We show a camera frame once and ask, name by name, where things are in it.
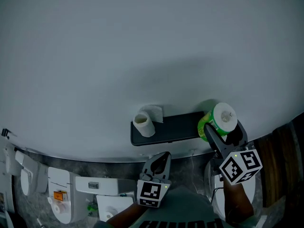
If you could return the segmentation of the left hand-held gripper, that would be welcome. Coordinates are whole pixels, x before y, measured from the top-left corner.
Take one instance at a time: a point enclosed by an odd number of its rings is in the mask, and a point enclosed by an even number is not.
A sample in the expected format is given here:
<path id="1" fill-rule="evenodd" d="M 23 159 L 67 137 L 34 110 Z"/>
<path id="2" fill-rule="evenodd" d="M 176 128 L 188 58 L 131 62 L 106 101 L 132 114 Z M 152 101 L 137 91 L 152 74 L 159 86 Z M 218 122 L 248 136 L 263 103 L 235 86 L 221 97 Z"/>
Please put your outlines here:
<path id="1" fill-rule="evenodd" d="M 137 203 L 139 205 L 149 208 L 160 207 L 171 186 L 171 181 L 168 180 L 170 170 L 170 152 L 159 153 L 144 164 L 137 182 Z"/>

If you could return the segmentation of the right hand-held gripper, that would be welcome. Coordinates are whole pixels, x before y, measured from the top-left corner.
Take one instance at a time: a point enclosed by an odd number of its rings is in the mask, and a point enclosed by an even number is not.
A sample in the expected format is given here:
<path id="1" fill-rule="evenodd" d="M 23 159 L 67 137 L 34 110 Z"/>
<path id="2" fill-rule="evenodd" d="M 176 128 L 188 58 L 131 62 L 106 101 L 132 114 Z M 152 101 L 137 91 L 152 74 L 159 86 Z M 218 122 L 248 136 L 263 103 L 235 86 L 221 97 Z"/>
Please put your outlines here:
<path id="1" fill-rule="evenodd" d="M 210 123 L 204 125 L 204 133 L 219 158 L 210 162 L 211 176 L 221 175 L 231 185 L 236 185 L 250 180 L 263 168 L 256 149 L 228 153 L 229 145 L 242 147 L 248 143 L 247 132 L 239 120 L 226 141 Z"/>

